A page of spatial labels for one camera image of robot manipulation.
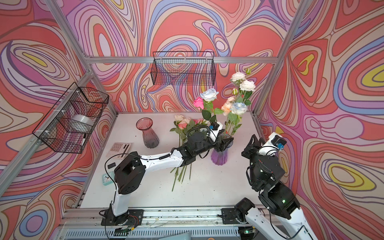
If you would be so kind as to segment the purple ribbed glass vase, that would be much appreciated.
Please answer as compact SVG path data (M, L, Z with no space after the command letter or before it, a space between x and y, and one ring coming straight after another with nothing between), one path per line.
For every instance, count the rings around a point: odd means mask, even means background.
M219 149L213 149L211 154L211 161L217 165L222 166L228 161L229 148L233 145L234 138L229 134L221 134L218 137Z

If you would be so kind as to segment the white blue rose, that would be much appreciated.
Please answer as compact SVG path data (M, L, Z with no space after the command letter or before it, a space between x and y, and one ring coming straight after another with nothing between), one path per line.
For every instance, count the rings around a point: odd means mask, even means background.
M215 89L208 89L200 94L203 101L202 116L203 119L213 123L217 120L217 115L222 115L224 111L214 107L214 101L217 99L219 92Z
M242 126L242 117L247 112L245 103L235 102L231 105L226 122L226 132L231 137Z

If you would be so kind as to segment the pink rose stem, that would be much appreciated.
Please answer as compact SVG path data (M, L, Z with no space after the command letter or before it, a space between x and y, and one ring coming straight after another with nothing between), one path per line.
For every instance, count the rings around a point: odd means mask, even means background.
M193 102L193 105L199 110L203 110L205 108L204 100L201 97L196 98Z

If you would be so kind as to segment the peach rose spray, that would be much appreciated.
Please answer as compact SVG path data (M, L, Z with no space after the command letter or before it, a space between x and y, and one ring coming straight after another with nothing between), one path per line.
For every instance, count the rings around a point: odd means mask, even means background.
M224 116L227 116L231 112L231 107L235 101L236 97L232 96L228 98L227 101L223 104L221 110L223 111Z

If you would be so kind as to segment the white rose spray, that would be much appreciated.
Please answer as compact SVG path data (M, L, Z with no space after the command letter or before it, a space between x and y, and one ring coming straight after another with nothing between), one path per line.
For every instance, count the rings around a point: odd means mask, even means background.
M246 73L236 72L230 78L231 83L235 86L232 90L235 102L244 103L246 106L250 106L252 104L251 96L256 91L255 82L247 79L247 75L250 73L250 69L247 69Z

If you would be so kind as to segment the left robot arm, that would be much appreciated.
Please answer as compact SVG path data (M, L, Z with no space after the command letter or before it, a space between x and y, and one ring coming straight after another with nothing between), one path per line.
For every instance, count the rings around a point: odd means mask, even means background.
M103 215L102 226L125 225L130 216L141 221L137 216L129 213L130 194L136 191L146 173L167 168L179 168L193 163L197 156L211 149L217 152L227 149L233 144L234 138L225 137L224 131L213 131L211 134L195 132L178 148L168 153L154 156L139 155L131 152L114 169L114 183L116 190L109 208Z

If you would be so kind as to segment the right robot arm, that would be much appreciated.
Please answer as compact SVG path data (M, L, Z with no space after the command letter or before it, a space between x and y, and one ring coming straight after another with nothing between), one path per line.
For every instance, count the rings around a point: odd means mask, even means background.
M235 205L235 219L252 225L268 240L315 240L317 237L298 199L281 181L285 170L280 165L278 152L286 143L277 133L272 133L266 142L252 135L242 151L242 156L250 161L246 176L269 215L264 215L251 200L243 198Z

